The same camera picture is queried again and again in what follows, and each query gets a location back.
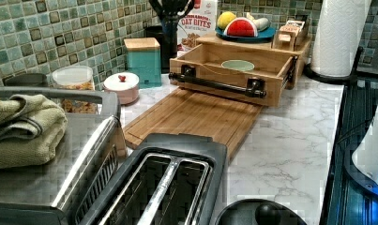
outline watermelon slice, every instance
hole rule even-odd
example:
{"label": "watermelon slice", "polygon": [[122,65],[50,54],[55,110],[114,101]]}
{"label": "watermelon slice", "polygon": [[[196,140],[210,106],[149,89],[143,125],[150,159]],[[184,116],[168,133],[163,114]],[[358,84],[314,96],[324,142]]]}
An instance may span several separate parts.
{"label": "watermelon slice", "polygon": [[258,29],[253,21],[245,17],[238,17],[232,20],[224,29],[225,36],[234,37],[258,37]]}

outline folded towel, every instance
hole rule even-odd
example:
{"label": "folded towel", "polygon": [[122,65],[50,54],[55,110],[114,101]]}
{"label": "folded towel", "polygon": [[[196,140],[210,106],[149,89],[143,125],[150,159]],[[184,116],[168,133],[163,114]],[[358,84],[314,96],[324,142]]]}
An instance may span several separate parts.
{"label": "folded towel", "polygon": [[63,109],[43,95],[0,100],[0,169],[48,162],[66,127]]}

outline paper towel holder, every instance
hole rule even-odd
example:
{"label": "paper towel holder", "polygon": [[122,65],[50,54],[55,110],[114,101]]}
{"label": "paper towel holder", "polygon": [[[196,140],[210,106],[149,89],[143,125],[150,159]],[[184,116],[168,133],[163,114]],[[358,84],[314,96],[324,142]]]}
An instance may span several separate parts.
{"label": "paper towel holder", "polygon": [[364,48],[359,46],[357,48],[357,52],[355,53],[355,61],[353,62],[352,71],[348,76],[345,77],[329,77],[324,76],[323,74],[319,74],[317,72],[314,72],[311,69],[310,63],[306,64],[303,68],[303,73],[310,79],[313,79],[317,82],[321,83],[329,83],[329,84],[350,84],[355,83],[357,81],[357,67],[358,62],[360,60],[360,55],[364,51]]}

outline stovetop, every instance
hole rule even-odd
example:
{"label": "stovetop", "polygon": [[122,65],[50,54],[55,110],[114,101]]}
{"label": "stovetop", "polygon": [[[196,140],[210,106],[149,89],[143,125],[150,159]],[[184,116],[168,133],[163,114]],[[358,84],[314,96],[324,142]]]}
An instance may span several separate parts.
{"label": "stovetop", "polygon": [[351,179],[343,166],[344,151],[361,143],[377,104],[378,76],[360,73],[356,83],[345,86],[320,224],[378,225],[378,198]]}

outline kitchen counter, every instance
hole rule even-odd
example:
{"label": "kitchen counter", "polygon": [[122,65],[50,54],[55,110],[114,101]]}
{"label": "kitchen counter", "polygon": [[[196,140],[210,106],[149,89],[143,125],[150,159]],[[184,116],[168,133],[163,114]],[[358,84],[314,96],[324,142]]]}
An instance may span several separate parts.
{"label": "kitchen counter", "polygon": [[[175,88],[163,74],[161,87],[141,89],[138,100],[121,108],[122,125]],[[341,85],[302,76],[295,89],[282,93],[278,108],[264,107],[227,169],[214,216],[230,203],[256,198],[319,224],[342,92]]]}

